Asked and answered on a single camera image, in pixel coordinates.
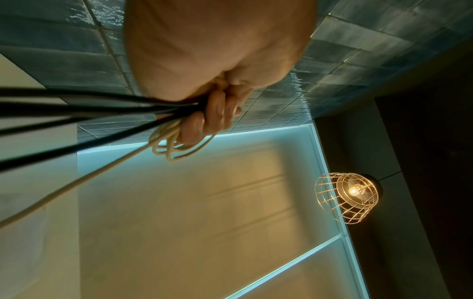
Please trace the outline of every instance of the beige cable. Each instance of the beige cable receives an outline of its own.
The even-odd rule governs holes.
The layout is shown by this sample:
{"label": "beige cable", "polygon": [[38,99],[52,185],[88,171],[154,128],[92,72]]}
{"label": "beige cable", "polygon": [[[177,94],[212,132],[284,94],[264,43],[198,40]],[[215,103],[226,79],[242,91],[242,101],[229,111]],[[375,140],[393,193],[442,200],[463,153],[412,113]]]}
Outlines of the beige cable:
{"label": "beige cable", "polygon": [[[194,145],[180,145],[180,146],[175,146],[175,141],[177,140],[177,137],[179,136],[180,133],[180,120],[172,122],[170,124],[164,124],[161,125],[156,131],[154,131],[151,136],[149,137],[148,144],[143,145],[140,148],[135,149],[134,151],[116,159],[115,161],[110,162],[109,164],[100,167],[97,170],[92,171],[89,174],[86,174],[78,179],[76,179],[73,182],[70,182],[69,184],[59,188],[58,190],[48,194],[47,196],[43,197],[36,203],[30,205],[26,209],[8,217],[0,221],[0,230],[9,226],[10,224],[13,224],[17,221],[20,221],[21,219],[28,217],[30,214],[38,211],[39,209],[43,208],[45,205],[49,204],[53,200],[56,200],[59,198],[61,195],[64,195],[65,193],[71,191],[72,189],[79,187],[80,185],[92,180],[93,178],[101,175],[102,173],[114,168],[115,166],[123,163],[124,161],[136,156],[137,154],[145,151],[146,149],[152,147],[153,148],[153,153],[155,155],[166,155],[166,159],[168,161],[175,161],[178,159],[183,159],[186,158],[199,150],[201,150],[204,146],[206,146],[214,137],[215,135],[212,135],[211,138],[209,138],[206,142],[201,144],[199,147],[197,147],[195,150],[180,155],[176,157],[172,157],[173,152],[182,152],[191,149],[194,147]],[[163,140],[166,139],[166,146],[161,146],[159,143]]]}

